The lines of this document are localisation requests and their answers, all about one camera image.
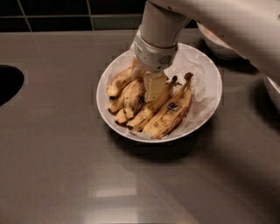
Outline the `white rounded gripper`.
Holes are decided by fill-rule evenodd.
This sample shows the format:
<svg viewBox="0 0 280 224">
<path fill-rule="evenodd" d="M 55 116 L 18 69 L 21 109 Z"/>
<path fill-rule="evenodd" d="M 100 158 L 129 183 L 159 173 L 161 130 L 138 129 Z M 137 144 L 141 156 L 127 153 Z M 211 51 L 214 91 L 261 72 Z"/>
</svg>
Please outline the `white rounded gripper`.
<svg viewBox="0 0 280 224">
<path fill-rule="evenodd" d="M 161 71 L 172 65 L 178 49 L 177 45 L 163 48 L 149 44 L 142 37 L 139 27 L 134 39 L 136 57 L 132 60 L 131 79 L 136 80 L 143 76 L 146 102 L 159 97 L 167 81 L 167 76 Z"/>
</svg>

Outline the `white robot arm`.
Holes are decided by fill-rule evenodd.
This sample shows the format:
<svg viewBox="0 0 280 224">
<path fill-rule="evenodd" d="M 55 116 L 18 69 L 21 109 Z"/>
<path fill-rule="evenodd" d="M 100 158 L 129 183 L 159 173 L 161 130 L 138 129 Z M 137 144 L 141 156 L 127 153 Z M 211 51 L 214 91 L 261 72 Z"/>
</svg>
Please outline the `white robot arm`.
<svg viewBox="0 0 280 224">
<path fill-rule="evenodd" d="M 140 65 L 154 73 L 170 67 L 191 19 L 280 81 L 280 0 L 148 0 L 135 37 Z"/>
</svg>

